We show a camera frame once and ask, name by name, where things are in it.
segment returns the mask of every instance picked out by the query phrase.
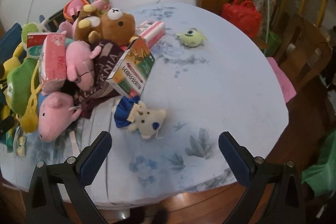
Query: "blue gripper pad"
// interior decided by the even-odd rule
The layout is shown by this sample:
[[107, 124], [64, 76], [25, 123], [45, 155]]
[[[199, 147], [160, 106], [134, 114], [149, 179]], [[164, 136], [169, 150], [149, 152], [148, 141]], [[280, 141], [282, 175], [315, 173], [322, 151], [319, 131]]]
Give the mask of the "blue gripper pad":
[[218, 146], [238, 183], [248, 188], [252, 181], [251, 171], [254, 170], [251, 170], [250, 167], [252, 166], [246, 163], [244, 156], [253, 159], [250, 152], [245, 147], [240, 146], [229, 132], [223, 132], [219, 135]]
[[109, 132], [102, 131], [95, 141], [83, 149], [78, 156], [76, 172], [82, 186], [91, 185], [101, 165], [112, 147], [112, 137]]

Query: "red handbag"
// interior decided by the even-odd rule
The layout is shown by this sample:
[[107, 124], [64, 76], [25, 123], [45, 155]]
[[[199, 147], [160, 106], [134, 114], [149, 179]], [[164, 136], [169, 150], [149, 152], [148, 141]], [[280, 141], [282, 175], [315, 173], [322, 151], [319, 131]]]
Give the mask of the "red handbag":
[[235, 0], [232, 4], [223, 5], [221, 17], [240, 29], [249, 38], [257, 35], [261, 22], [261, 14], [252, 1]]

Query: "floral tablecloth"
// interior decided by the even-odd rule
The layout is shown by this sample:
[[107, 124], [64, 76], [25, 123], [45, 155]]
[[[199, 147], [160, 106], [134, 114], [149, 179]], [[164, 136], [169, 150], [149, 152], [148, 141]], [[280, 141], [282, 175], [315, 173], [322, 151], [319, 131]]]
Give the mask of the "floral tablecloth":
[[[137, 24], [160, 20], [166, 35], [151, 51], [156, 62], [142, 93], [153, 109], [166, 109], [160, 139], [143, 140], [137, 132], [115, 126], [114, 99], [94, 109], [76, 126], [79, 148], [102, 130], [112, 135], [112, 149], [86, 190], [100, 208], [130, 208], [155, 203], [182, 192], [203, 191], [235, 181], [218, 148], [218, 136], [230, 131], [254, 156], [266, 157], [288, 124], [288, 111], [270, 65], [240, 30], [206, 10], [182, 3], [154, 4], [127, 12]], [[190, 28], [208, 41], [187, 48], [176, 33]], [[63, 162], [73, 155], [68, 132], [53, 143], [28, 135], [25, 158], [0, 145], [4, 178], [29, 188], [34, 166]], [[68, 200], [65, 189], [62, 196]]]

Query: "maroon cloth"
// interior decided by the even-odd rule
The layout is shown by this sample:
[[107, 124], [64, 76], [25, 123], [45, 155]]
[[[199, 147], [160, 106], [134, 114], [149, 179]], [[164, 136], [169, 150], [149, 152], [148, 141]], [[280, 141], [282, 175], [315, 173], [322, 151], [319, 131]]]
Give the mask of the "maroon cloth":
[[82, 116], [90, 119], [92, 110], [106, 100], [118, 96], [113, 87], [106, 82], [124, 51], [111, 40], [103, 39], [90, 45], [91, 50], [101, 46], [101, 52], [94, 61], [95, 83], [88, 91], [79, 90], [75, 95], [75, 104], [82, 106]]

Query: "pink cloth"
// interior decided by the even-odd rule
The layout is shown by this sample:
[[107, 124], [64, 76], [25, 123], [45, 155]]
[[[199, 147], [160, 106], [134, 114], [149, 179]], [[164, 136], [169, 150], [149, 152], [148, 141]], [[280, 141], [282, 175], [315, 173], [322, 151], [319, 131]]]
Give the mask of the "pink cloth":
[[266, 58], [268, 63], [271, 65], [272, 70], [275, 73], [275, 76], [278, 79], [278, 82], [280, 84], [283, 98], [285, 99], [285, 102], [288, 103], [290, 99], [292, 99], [296, 95], [296, 91], [288, 79], [288, 77], [285, 75], [285, 73], [279, 68], [277, 62], [272, 57]]

